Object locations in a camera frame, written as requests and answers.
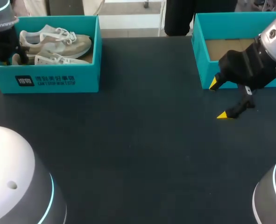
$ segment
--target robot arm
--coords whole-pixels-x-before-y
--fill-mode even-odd
[[[28,63],[26,50],[20,46],[14,25],[18,22],[10,0],[0,0],[0,61],[9,65],[9,58],[18,53],[23,64]]]
[[[228,51],[219,60],[219,68],[209,89],[216,91],[230,81],[242,90],[243,98],[217,118],[237,118],[247,108],[255,107],[252,91],[264,88],[276,78],[276,20],[245,51]]]

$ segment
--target teal box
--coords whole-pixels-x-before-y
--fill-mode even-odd
[[[22,30],[37,32],[46,24],[64,28],[93,39],[91,64],[4,66],[0,62],[0,90],[2,93],[75,93],[98,92],[102,39],[97,16],[20,17],[15,25],[17,34]],[[20,86],[19,78],[33,84]]]
[[[218,61],[211,61],[205,40],[252,39],[272,21],[276,12],[206,13],[195,18],[192,45],[203,89],[209,89],[214,76],[220,71]],[[276,87],[276,79],[267,87]],[[237,88],[226,82],[221,88]]]

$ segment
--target logo on box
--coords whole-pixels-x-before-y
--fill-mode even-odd
[[[34,86],[31,76],[15,76],[19,86]]]

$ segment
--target sneaker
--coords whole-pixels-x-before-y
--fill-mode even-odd
[[[38,64],[89,64],[89,62],[41,51],[35,56],[35,65]]]
[[[29,61],[28,61],[28,64],[22,64],[21,63],[21,57],[19,54],[14,54],[12,56],[12,65],[32,65],[35,63],[35,57],[29,57]]]
[[[89,64],[89,62],[78,59],[66,58],[58,54],[51,54],[47,51],[42,51],[39,52],[35,57],[29,57],[28,65],[34,64]],[[23,65],[21,63],[20,55],[13,55],[12,65]]]
[[[46,25],[36,33],[21,31],[20,44],[29,47],[27,52],[29,56],[35,56],[40,51],[47,50],[67,58],[79,58],[90,49],[92,41],[87,35],[78,35],[63,28]]]

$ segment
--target beige sneaker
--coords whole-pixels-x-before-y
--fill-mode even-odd
[[[77,35],[63,28],[46,25],[36,33],[21,31],[20,44],[29,47],[27,52],[29,57],[41,51],[48,51],[67,58],[78,58],[90,49],[92,41],[87,35]]]

